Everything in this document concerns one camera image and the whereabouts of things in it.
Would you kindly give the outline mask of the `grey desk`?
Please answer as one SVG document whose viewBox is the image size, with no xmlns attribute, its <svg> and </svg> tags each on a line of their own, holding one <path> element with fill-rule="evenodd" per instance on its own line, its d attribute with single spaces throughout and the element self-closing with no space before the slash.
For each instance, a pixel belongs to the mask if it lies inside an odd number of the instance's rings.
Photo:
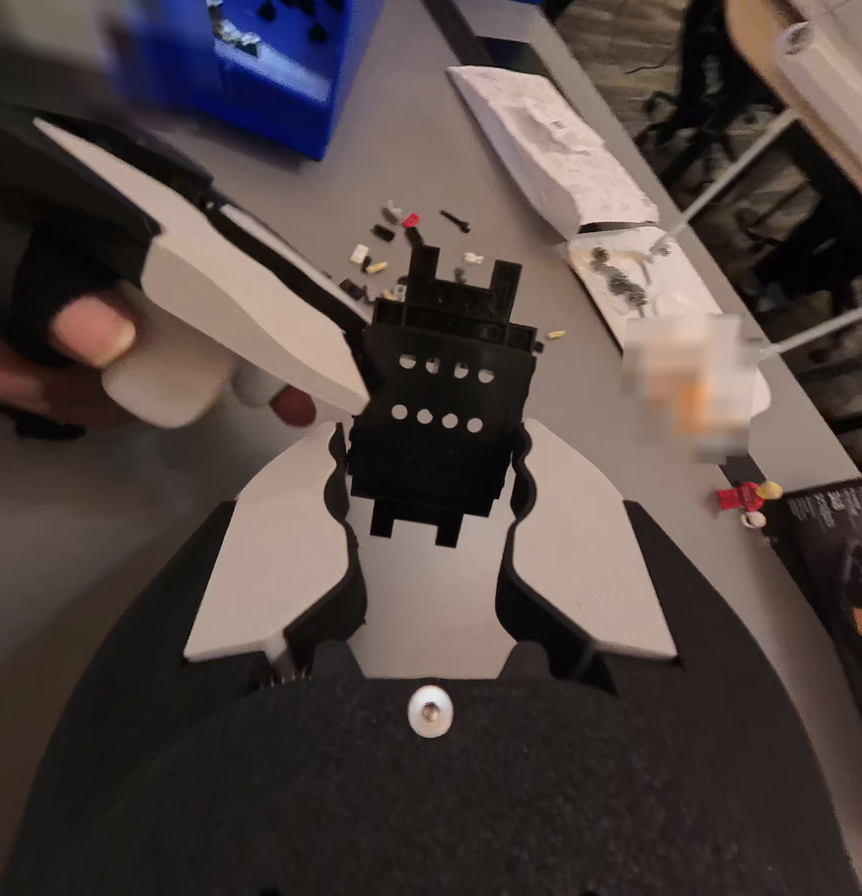
<svg viewBox="0 0 862 896">
<path fill-rule="evenodd" d="M 862 881 L 862 720 L 834 645 L 771 548 L 708 508 L 721 471 L 636 440 L 616 347 L 451 88 L 453 61 L 421 2 L 390 2 L 324 161 L 207 123 L 159 129 L 337 279 L 386 200 L 422 215 L 447 252 L 440 208 L 471 222 L 472 250 L 523 265 L 516 318 L 567 330 L 542 355 L 529 415 L 642 504 L 749 627 L 806 725 Z M 232 399 L 187 429 L 132 424 L 64 444 L 20 441 L 0 414 L 0 878 L 97 647 L 219 501 L 298 436 Z"/>
</svg>

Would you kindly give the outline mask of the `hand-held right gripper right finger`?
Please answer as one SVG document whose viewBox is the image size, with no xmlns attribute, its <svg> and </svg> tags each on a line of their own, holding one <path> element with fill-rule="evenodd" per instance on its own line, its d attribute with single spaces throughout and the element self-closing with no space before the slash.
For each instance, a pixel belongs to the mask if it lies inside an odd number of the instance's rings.
<svg viewBox="0 0 862 896">
<path fill-rule="evenodd" d="M 619 490 L 537 420 L 512 459 L 514 520 L 497 619 L 535 644 L 550 674 L 596 674 L 605 656 L 671 664 L 673 635 Z"/>
</svg>

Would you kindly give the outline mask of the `toy car box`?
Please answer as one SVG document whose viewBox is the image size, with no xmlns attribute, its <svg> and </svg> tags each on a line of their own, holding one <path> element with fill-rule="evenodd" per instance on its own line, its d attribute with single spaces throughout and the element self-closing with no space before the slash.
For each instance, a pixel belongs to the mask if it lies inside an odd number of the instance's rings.
<svg viewBox="0 0 862 896">
<path fill-rule="evenodd" d="M 817 611 L 862 685 L 862 476 L 786 490 L 779 505 Z"/>
</svg>

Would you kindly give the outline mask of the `red toy minifigure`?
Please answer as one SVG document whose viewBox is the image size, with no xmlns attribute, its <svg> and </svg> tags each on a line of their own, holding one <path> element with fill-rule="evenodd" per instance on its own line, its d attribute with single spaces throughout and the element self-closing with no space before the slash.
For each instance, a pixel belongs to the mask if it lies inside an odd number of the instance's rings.
<svg viewBox="0 0 862 896">
<path fill-rule="evenodd" d="M 746 529 L 760 531 L 767 525 L 763 506 L 783 498 L 784 493 L 778 483 L 766 480 L 760 484 L 744 481 L 733 487 L 717 489 L 715 496 L 719 510 L 735 513 Z"/>
</svg>

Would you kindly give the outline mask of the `scattered small toy bricks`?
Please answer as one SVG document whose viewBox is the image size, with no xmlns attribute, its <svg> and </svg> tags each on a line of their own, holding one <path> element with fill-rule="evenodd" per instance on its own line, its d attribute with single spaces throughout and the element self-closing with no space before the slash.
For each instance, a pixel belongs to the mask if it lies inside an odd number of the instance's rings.
<svg viewBox="0 0 862 896">
<path fill-rule="evenodd" d="M 322 273 L 375 327 L 538 352 L 548 326 L 571 321 L 577 284 L 549 242 L 503 231 L 477 212 L 334 196 L 310 218 Z"/>
</svg>

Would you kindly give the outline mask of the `white printed paper bag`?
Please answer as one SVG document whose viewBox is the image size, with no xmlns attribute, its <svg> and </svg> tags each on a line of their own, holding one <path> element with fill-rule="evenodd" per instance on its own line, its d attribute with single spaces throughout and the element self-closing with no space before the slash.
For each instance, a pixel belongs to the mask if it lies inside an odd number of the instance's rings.
<svg viewBox="0 0 862 896">
<path fill-rule="evenodd" d="M 479 65 L 447 69 L 532 208 L 561 237 L 590 225 L 655 225 L 656 204 L 545 77 Z"/>
</svg>

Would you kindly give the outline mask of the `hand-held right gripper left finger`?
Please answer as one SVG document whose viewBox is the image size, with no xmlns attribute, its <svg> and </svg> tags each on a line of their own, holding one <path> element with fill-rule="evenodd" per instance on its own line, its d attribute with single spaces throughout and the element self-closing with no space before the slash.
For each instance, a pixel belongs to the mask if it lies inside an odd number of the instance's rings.
<svg viewBox="0 0 862 896">
<path fill-rule="evenodd" d="M 240 493 L 183 656 L 261 652 L 311 666 L 316 648 L 364 624 L 367 588 L 347 521 L 347 445 L 325 423 Z"/>
</svg>

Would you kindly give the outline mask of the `person's left hand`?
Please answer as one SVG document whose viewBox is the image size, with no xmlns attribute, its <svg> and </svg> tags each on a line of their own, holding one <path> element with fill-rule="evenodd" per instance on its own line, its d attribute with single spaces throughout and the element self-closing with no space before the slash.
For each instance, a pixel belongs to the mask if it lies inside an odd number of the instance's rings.
<svg viewBox="0 0 862 896">
<path fill-rule="evenodd" d="M 73 298 L 49 324 L 47 342 L 70 365 L 35 364 L 0 341 L 0 405 L 59 424 L 115 427 L 132 417 L 105 393 L 100 371 L 137 338 L 134 311 L 111 291 Z"/>
</svg>

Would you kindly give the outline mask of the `heap of toy bricks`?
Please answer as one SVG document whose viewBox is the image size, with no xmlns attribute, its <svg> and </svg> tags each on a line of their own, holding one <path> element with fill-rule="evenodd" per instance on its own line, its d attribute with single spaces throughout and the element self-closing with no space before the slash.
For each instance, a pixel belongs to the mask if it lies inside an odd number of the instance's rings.
<svg viewBox="0 0 862 896">
<path fill-rule="evenodd" d="M 213 35 L 251 56 L 300 57 L 340 39 L 345 1 L 207 1 Z"/>
</svg>

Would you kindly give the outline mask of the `small dark toy parts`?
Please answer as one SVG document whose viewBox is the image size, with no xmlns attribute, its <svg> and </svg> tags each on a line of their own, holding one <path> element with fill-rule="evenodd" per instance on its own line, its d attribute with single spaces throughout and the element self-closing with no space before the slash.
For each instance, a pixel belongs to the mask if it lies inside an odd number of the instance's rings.
<svg viewBox="0 0 862 896">
<path fill-rule="evenodd" d="M 625 267 L 617 264 L 619 260 L 603 245 L 596 245 L 590 251 L 590 268 L 604 281 L 611 295 L 624 303 L 627 313 L 633 310 L 644 315 L 644 308 L 649 303 L 647 289 L 631 279 Z"/>
</svg>

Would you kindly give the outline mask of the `black toy car chassis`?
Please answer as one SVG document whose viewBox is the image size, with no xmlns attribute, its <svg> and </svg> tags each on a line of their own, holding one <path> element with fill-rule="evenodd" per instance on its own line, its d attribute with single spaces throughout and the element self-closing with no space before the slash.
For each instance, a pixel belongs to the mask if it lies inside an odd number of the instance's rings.
<svg viewBox="0 0 862 896">
<path fill-rule="evenodd" d="M 415 248 L 404 299 L 378 299 L 363 331 L 370 400 L 347 471 L 351 495 L 373 502 L 373 536 L 408 521 L 455 547 L 464 517 L 488 517 L 502 494 L 544 346 L 511 320 L 519 264 L 496 261 L 488 285 L 472 286 L 440 278 L 439 255 Z"/>
</svg>

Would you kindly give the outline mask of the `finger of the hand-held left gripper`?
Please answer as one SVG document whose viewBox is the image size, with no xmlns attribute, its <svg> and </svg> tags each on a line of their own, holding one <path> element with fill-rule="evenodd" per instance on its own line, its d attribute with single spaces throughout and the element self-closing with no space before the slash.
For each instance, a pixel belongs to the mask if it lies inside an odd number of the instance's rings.
<svg viewBox="0 0 862 896">
<path fill-rule="evenodd" d="M 205 208 L 205 215 L 228 242 L 340 329 L 363 330 L 369 324 L 367 307 L 244 209 L 229 202 L 214 202 Z"/>
<path fill-rule="evenodd" d="M 354 416 L 364 410 L 369 391 L 341 324 L 220 235 L 170 186 L 42 118 L 35 126 L 156 219 L 140 285 L 157 307 L 316 399 Z"/>
</svg>

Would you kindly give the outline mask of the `blue plastic bin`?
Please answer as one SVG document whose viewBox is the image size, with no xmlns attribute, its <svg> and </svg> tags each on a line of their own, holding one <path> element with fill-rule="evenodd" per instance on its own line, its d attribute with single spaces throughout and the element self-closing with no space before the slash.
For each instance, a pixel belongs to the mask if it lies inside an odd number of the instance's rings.
<svg viewBox="0 0 862 896">
<path fill-rule="evenodd" d="M 251 56 L 216 40 L 206 2 L 127 2 L 117 79 L 141 105 L 203 114 L 320 161 L 383 2 L 350 3 L 340 39 L 306 56 Z"/>
</svg>

